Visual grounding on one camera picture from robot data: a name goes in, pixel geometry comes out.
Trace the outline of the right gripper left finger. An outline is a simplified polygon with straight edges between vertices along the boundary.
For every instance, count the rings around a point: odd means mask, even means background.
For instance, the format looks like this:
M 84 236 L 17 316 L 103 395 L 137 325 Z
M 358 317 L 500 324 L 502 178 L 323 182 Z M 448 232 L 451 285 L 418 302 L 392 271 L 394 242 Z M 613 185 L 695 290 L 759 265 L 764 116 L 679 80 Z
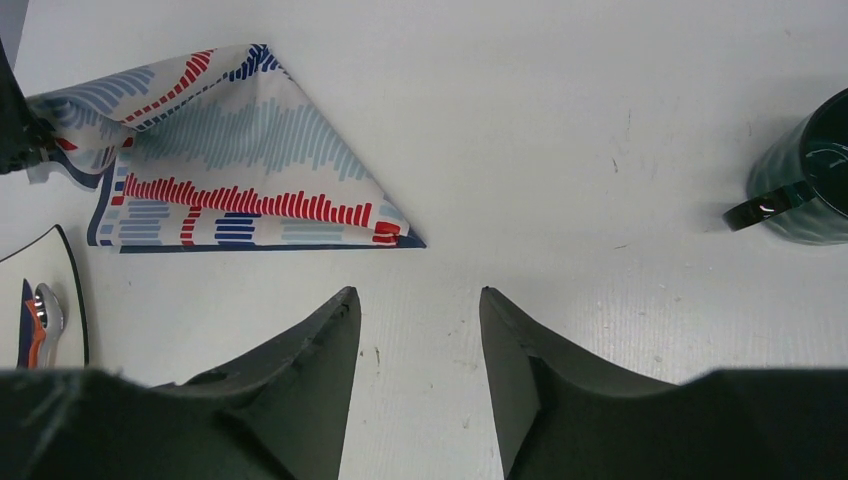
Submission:
M 335 479 L 361 331 L 345 287 L 177 385 L 94 368 L 1 374 L 5 479 Z

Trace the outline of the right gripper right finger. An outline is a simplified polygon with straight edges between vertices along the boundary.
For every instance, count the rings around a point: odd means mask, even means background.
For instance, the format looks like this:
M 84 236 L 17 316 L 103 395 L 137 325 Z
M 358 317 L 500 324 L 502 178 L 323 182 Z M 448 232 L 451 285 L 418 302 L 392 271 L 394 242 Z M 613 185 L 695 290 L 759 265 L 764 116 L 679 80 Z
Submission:
M 508 479 L 843 479 L 847 373 L 719 369 L 681 385 L 625 369 L 499 290 L 479 318 Z

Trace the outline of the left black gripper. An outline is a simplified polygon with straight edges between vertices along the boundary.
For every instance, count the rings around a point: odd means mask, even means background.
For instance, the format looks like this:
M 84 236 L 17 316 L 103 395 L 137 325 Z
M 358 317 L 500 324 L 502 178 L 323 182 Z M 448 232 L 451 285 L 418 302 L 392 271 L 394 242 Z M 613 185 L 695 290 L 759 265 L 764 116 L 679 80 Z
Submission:
M 53 136 L 29 108 L 1 45 L 1 174 L 46 162 Z

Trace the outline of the patterned cloth napkin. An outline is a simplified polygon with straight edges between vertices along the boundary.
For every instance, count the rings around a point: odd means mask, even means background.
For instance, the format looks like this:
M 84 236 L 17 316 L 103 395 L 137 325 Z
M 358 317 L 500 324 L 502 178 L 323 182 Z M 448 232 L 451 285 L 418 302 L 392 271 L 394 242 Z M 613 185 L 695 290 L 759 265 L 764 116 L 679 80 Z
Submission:
M 264 44 L 193 52 L 29 97 L 52 135 L 32 182 L 99 194 L 123 253 L 420 248 L 422 239 Z

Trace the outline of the dark blue plastic knife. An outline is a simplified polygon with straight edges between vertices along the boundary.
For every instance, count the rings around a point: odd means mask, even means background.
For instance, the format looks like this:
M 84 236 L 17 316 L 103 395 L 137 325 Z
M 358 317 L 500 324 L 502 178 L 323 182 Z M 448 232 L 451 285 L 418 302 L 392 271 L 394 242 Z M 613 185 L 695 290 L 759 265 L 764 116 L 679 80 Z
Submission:
M 27 279 L 22 282 L 21 308 L 18 334 L 17 367 L 30 367 L 30 350 L 34 340 L 35 324 L 32 313 L 33 292 Z

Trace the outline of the white square plate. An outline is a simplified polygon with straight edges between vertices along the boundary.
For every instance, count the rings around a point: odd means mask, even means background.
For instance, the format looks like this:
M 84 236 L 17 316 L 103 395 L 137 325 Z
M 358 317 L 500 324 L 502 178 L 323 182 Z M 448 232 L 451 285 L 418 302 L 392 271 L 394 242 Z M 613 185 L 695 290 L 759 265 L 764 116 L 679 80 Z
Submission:
M 87 318 L 61 226 L 1 259 L 1 368 L 83 368 Z

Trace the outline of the dark green mug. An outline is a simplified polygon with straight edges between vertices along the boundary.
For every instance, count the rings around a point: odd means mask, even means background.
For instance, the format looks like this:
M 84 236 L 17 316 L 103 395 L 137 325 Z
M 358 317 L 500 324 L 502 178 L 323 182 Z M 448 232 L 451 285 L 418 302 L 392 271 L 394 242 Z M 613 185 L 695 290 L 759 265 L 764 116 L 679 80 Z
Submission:
M 722 215 L 739 231 L 763 224 L 812 246 L 847 242 L 847 91 L 776 141 L 752 167 L 747 200 Z

